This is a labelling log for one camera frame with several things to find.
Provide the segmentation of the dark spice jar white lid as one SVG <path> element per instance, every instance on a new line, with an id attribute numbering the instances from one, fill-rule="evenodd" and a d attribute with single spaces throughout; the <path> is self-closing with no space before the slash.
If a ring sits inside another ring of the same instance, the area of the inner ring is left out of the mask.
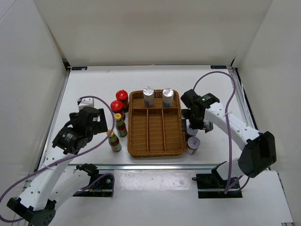
<path id="1" fill-rule="evenodd" d="M 186 129 L 186 137 L 189 139 L 190 137 L 195 137 L 198 133 L 198 129 L 192 129 L 190 127 L 187 127 Z"/>

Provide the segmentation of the silver cap white shaker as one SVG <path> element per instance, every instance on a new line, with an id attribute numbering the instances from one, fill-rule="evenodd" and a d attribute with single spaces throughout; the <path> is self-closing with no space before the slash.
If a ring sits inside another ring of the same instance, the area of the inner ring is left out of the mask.
<path id="1" fill-rule="evenodd" d="M 145 87 L 143 89 L 143 99 L 147 107 L 153 107 L 154 102 L 154 89 L 152 87 Z"/>
<path id="2" fill-rule="evenodd" d="M 174 90 L 171 88 L 165 88 L 162 91 L 162 104 L 164 107 L 171 107 L 174 99 Z"/>

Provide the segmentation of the silver cap white shaker front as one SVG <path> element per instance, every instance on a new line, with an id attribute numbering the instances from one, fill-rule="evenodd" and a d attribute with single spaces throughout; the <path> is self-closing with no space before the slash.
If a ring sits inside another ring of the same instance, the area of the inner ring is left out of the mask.
<path id="1" fill-rule="evenodd" d="M 153 107 L 154 102 L 154 89 L 152 87 L 145 87 L 143 89 L 143 99 L 147 107 Z"/>

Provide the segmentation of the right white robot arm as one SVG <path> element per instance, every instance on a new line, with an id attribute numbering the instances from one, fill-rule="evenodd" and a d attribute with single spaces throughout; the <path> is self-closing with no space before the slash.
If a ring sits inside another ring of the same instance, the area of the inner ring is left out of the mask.
<path id="1" fill-rule="evenodd" d="M 255 178 L 277 161 L 275 137 L 269 131 L 264 133 L 249 127 L 243 121 L 225 110 L 220 100 L 211 93 L 198 95 L 193 89 L 186 91 L 181 100 L 186 106 L 182 110 L 189 128 L 209 132 L 216 125 L 241 150 L 239 158 L 218 164 L 204 182 L 216 188 L 230 189 L 236 184 L 232 178 L 242 176 Z"/>

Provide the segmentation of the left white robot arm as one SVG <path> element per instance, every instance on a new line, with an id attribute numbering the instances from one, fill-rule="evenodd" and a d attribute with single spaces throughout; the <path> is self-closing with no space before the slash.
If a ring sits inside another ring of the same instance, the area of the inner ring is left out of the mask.
<path id="1" fill-rule="evenodd" d="M 84 164 L 58 184 L 71 158 L 77 156 L 94 135 L 108 130 L 103 109 L 86 106 L 69 117 L 53 140 L 53 150 L 46 156 L 45 167 L 18 197 L 7 202 L 9 209 L 33 226 L 48 226 L 66 200 L 78 190 L 94 188 L 99 182 L 97 167 Z"/>

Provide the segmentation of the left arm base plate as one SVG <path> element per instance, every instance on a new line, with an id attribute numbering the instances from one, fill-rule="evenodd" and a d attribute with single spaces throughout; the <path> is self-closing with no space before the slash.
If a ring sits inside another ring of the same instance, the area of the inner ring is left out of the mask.
<path id="1" fill-rule="evenodd" d="M 114 195 L 115 177 L 112 173 L 97 174 L 90 180 L 88 188 L 76 192 L 73 197 L 107 197 Z"/>

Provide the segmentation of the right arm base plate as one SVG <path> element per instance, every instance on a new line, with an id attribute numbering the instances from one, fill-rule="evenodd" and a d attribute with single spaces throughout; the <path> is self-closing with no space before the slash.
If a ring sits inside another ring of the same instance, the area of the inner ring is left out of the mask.
<path id="1" fill-rule="evenodd" d="M 227 198 L 242 198 L 240 184 L 235 184 L 227 194 L 224 193 L 227 182 L 219 183 L 214 179 L 212 174 L 197 174 L 191 178 L 196 182 L 199 199 L 227 199 Z"/>

